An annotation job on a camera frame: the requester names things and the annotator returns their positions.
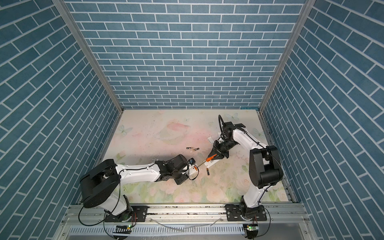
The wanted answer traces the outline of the orange black screwdriver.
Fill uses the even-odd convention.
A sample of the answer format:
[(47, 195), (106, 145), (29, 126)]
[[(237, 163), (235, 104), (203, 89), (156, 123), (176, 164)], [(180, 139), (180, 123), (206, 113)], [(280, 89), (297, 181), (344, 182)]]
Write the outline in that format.
[(208, 157), (203, 163), (201, 163), (200, 165), (198, 165), (198, 167), (200, 167), (201, 165), (213, 160), (215, 157), (216, 157), (217, 154), (214, 154), (212, 155), (211, 157)]

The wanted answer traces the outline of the white remote control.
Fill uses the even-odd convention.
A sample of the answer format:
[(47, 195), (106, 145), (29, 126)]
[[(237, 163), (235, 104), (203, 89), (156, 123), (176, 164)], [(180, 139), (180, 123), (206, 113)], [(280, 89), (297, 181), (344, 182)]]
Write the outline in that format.
[(210, 160), (208, 162), (205, 162), (204, 165), (206, 166), (206, 168), (210, 168), (212, 167), (213, 165), (219, 163), (221, 160)]
[(199, 169), (197, 165), (189, 165), (189, 178), (196, 178), (199, 174)]

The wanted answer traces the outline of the white battery cover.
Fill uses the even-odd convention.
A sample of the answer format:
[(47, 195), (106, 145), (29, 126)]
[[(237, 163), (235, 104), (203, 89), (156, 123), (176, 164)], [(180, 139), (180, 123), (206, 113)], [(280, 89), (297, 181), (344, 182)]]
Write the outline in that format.
[(218, 141), (220, 138), (214, 138), (213, 136), (210, 136), (207, 138), (210, 144), (214, 144), (215, 141)]

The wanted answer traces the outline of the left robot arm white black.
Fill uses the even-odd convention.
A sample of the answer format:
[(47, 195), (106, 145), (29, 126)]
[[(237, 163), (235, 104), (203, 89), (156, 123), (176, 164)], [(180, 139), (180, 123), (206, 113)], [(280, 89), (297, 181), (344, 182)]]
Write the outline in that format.
[(130, 211), (129, 201), (121, 187), (139, 182), (166, 182), (174, 180), (181, 185), (197, 173), (195, 160), (178, 155), (168, 161), (128, 166), (108, 159), (88, 171), (80, 179), (84, 208), (101, 207), (114, 216)]

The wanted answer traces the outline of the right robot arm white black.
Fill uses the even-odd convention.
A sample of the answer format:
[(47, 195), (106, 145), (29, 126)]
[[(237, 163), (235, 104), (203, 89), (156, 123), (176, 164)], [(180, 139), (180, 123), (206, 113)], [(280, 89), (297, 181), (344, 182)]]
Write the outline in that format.
[(206, 162), (229, 158), (230, 150), (236, 145), (249, 151), (249, 175), (251, 185), (242, 196), (239, 207), (243, 217), (249, 217), (261, 208), (261, 200), (270, 187), (283, 179), (279, 151), (275, 146), (267, 146), (246, 130), (243, 124), (224, 122), (219, 116), (220, 136), (214, 141)]

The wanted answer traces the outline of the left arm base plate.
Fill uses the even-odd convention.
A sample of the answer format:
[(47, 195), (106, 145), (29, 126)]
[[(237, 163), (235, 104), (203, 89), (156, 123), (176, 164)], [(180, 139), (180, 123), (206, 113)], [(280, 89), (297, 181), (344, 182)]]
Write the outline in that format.
[(114, 216), (111, 213), (107, 212), (105, 217), (105, 222), (107, 223), (119, 223), (119, 222), (145, 222), (148, 206), (130, 206), (130, 209), (125, 210), (121, 214)]

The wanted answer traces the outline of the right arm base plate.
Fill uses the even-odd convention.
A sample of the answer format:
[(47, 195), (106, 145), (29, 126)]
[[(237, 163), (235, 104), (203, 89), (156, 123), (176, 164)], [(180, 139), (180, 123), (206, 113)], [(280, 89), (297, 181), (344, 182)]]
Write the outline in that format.
[(266, 221), (267, 215), (263, 205), (255, 208), (248, 208), (245, 204), (240, 203), (239, 205), (226, 204), (225, 211), (228, 222), (239, 222), (239, 221)]

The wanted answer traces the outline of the aluminium front rail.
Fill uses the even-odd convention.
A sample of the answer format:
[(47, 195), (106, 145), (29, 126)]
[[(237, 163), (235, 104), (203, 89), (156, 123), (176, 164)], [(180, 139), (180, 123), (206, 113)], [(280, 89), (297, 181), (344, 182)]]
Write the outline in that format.
[(308, 223), (309, 216), (303, 204), (266, 203), (264, 209), (251, 217), (241, 216), (239, 207), (229, 204), (132, 204), (139, 224), (211, 224), (252, 222), (255, 223)]

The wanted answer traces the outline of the right aluminium corner post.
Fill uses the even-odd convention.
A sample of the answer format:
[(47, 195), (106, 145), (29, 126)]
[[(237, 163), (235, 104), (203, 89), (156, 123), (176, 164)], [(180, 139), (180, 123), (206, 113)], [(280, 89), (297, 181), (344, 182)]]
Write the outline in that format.
[(262, 113), (265, 108), (267, 107), (268, 101), (279, 81), (279, 78), (283, 72), (283, 69), (288, 61), (288, 58), (299, 38), (299, 35), (304, 27), (304, 24), (309, 17), (309, 14), (315, 4), (315, 0), (308, 0), (305, 1), (305, 4), (303, 5), (303, 8), (299, 14), (298, 20), (292, 30), (292, 33), (290, 35), (290, 38), (287, 41), (287, 45), (282, 53), (281, 59), (279, 61), (278, 66), (276, 67), (276, 70), (274, 72), (273, 77), (271, 78), (270, 84), (266, 89), (266, 93), (261, 101), (260, 107), (259, 107), (259, 112)]

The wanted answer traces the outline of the aluminium corner post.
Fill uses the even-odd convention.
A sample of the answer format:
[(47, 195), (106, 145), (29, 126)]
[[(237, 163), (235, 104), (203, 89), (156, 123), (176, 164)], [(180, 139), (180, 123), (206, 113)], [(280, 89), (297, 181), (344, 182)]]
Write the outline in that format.
[(87, 58), (89, 64), (91, 65), (92, 69), (96, 73), (97, 77), (99, 78), (99, 81), (107, 91), (109, 97), (111, 98), (112, 102), (114, 103), (115, 107), (117, 108), (118, 112), (121, 114), (124, 111), (124, 108), (120, 104), (116, 94), (114, 93), (111, 85), (109, 84), (103, 70), (101, 69), (98, 61), (96, 60), (94, 54), (92, 53), (91, 48), (89, 47), (86, 39), (84, 38), (81, 30), (79, 29), (74, 17), (70, 13), (65, 1), (62, 0), (52, 0), (54, 6), (58, 10), (59, 14), (63, 18), (64, 22), (66, 23), (67, 27), (69, 28), (70, 32), (72, 33), (73, 37), (75, 38), (77, 44), (79, 45), (80, 49), (82, 50), (83, 54)]
[(261, 101), (260, 107), (259, 107), (259, 112), (262, 113), (265, 108), (267, 107), (268, 101), (279, 81), (279, 78), (283, 72), (283, 69), (288, 61), (288, 58), (299, 38), (299, 35), (304, 27), (304, 24), (309, 17), (309, 14), (315, 4), (315, 0), (308, 0), (305, 1), (305, 4), (303, 5), (303, 8), (299, 14), (298, 20), (292, 30), (292, 33), (290, 35), (290, 38), (287, 41), (287, 45), (282, 53), (281, 59), (279, 61), (278, 66), (276, 67), (276, 70), (274, 72), (273, 77), (271, 78), (270, 84), (266, 89), (266, 93)]

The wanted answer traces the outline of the left aluminium corner post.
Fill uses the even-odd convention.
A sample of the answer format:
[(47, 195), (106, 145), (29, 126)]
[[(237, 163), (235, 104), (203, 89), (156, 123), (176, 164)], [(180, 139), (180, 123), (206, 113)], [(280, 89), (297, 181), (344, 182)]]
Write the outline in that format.
[(96, 60), (94, 54), (92, 53), (91, 48), (89, 47), (86, 39), (84, 38), (81, 30), (79, 29), (74, 17), (70, 13), (65, 1), (62, 0), (52, 0), (54, 6), (58, 10), (59, 14), (63, 18), (64, 22), (66, 23), (67, 27), (69, 28), (70, 32), (72, 33), (73, 37), (75, 38), (77, 44), (79, 45), (80, 49), (82, 50), (83, 54), (87, 58), (89, 64), (91, 65), (92, 69), (96, 73), (97, 77), (99, 78), (99, 81), (107, 91), (109, 97), (111, 98), (112, 102), (114, 103), (115, 107), (117, 108), (118, 112), (121, 114), (124, 111), (124, 108), (120, 104), (116, 94), (114, 93), (111, 85), (109, 84), (103, 70), (101, 69), (98, 61)]

